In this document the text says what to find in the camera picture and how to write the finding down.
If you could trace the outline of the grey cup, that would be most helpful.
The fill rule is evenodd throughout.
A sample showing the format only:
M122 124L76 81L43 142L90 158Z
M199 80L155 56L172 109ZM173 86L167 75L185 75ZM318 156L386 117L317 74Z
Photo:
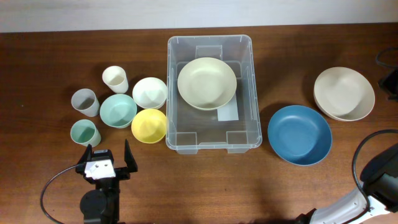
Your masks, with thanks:
M72 98L73 108L88 117L94 117L100 113L100 103L93 90L83 88L76 91Z

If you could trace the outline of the blue bowl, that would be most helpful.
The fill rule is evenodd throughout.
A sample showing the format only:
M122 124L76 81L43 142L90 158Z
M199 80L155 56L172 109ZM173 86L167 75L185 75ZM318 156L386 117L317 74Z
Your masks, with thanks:
M268 124L267 136L274 152L297 166L318 164L329 155L333 136L326 119L315 110L290 105L276 111Z

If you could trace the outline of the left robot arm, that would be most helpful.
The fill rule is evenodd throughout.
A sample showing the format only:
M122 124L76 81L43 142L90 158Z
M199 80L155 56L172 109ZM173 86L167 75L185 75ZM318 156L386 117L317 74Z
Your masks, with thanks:
M75 168L76 173L95 185L95 189L84 194L80 201L84 223L119 221L119 183L129 180L130 174L138 171L128 141L124 142L124 161L125 167L115 168L113 154L109 149L94 151L92 145L86 147Z

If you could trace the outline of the mint green cup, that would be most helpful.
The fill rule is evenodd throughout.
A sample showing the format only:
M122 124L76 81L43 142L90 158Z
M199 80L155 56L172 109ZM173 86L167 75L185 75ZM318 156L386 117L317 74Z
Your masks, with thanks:
M71 139L82 146L96 147L101 142L101 135L95 124L88 119L77 121L70 130Z

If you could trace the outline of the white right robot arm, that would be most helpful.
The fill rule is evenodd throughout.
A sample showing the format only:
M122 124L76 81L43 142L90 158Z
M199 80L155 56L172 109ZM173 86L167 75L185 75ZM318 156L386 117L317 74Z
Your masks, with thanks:
M374 108L376 97L368 80L345 67L328 68L317 77L313 89L317 106L338 121L357 121ZM395 134L384 129L366 136L356 148L351 171L356 187L352 192L325 208L300 214L296 223L362 223L379 215L397 212L397 145L371 159L360 175L356 161L362 147L373 137Z

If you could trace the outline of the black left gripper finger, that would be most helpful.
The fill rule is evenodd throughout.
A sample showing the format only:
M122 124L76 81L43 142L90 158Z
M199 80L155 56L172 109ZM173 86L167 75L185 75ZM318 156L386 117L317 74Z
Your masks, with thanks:
M138 171L137 163L132 155L131 149L129 147L129 142L127 139L125 140L125 146L124 146L124 161L130 173Z
M81 156L80 160L78 161L78 164L84 164L86 162L90 162L91 161L91 155L92 155L92 145L89 144L86 147L86 150L84 151L84 153Z

